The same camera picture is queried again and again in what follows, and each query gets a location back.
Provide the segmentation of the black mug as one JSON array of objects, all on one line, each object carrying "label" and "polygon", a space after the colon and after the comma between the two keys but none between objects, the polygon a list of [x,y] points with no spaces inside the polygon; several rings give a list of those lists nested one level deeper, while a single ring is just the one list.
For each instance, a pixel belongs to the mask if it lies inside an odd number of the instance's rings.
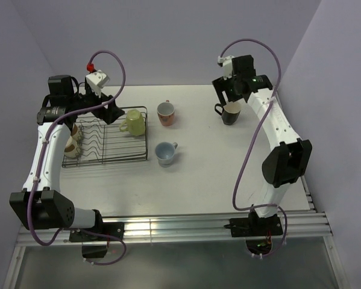
[{"label": "black mug", "polygon": [[220,115],[224,125],[233,125],[239,117],[242,106],[238,102],[228,102],[225,105],[215,104],[214,109]]}]

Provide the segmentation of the pale yellow mug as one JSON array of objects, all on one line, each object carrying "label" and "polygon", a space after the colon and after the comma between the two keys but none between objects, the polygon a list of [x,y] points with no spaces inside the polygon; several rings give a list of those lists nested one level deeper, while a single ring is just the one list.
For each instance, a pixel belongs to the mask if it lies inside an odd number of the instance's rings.
[{"label": "pale yellow mug", "polygon": [[128,131],[132,136],[140,136],[145,133],[145,120],[142,113],[137,109],[127,112],[125,120],[119,125],[120,132]]}]

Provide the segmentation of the cream and brown tumbler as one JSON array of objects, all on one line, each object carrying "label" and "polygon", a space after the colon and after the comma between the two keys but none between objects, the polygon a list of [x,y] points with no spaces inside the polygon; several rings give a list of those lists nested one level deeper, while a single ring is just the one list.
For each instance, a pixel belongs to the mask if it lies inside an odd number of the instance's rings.
[{"label": "cream and brown tumbler", "polygon": [[76,124],[72,127],[71,137],[77,142],[80,142],[82,139],[81,129]]}]

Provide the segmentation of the pink patterned mug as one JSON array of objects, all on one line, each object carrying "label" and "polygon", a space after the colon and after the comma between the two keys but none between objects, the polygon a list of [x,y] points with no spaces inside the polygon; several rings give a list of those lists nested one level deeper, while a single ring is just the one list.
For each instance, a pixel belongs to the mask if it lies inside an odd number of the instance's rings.
[{"label": "pink patterned mug", "polygon": [[158,105],[157,115],[163,126],[171,126],[175,120],[175,107],[166,100]]}]

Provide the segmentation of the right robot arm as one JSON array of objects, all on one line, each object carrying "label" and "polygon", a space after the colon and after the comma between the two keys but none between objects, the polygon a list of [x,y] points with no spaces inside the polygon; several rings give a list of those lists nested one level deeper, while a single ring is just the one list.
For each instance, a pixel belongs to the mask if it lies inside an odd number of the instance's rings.
[{"label": "right robot arm", "polygon": [[312,144],[303,140],[292,128],[282,111],[274,88],[266,75],[257,75],[251,55],[218,57],[223,75],[212,84],[219,106],[228,111],[239,100],[249,105],[264,130],[270,153],[262,163],[263,185],[255,209],[256,215],[248,220],[249,230],[256,235],[264,233],[269,220],[277,213],[277,206],[291,184],[304,175]]}]

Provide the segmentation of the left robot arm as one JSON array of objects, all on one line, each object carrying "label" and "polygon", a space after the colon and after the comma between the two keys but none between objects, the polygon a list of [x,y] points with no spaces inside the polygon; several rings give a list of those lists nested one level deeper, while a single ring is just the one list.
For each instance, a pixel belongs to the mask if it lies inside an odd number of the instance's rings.
[{"label": "left robot arm", "polygon": [[20,192],[10,195],[9,204],[21,223],[41,245],[36,231],[41,229],[83,229],[90,240],[99,240],[105,226],[98,210],[84,210],[60,191],[60,171],[66,145],[79,115],[92,113],[107,124],[124,115],[115,99],[102,93],[108,76],[96,70],[85,77],[84,93],[69,75],[48,79],[49,95],[37,113],[38,136],[30,173]]}]

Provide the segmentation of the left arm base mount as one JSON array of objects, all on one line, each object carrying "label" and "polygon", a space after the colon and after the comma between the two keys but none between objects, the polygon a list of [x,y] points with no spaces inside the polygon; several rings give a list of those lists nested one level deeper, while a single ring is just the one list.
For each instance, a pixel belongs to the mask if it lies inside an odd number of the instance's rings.
[{"label": "left arm base mount", "polygon": [[[105,266],[120,261],[127,252],[127,246],[123,241],[124,222],[103,222],[93,228],[73,229],[69,235],[70,243],[82,243],[81,254],[88,263],[97,266]],[[110,253],[110,243],[117,241],[122,245],[122,252],[114,261],[101,262],[107,253]]]}]

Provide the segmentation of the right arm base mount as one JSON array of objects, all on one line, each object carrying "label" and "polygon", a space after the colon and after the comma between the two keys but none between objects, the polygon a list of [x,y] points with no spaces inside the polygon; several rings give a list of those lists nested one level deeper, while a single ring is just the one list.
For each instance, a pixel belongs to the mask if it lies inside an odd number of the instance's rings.
[{"label": "right arm base mount", "polygon": [[249,214],[248,217],[231,218],[229,223],[224,225],[229,229],[232,237],[272,237],[283,235],[283,228],[280,218],[274,214],[271,217],[263,218],[257,214]]}]

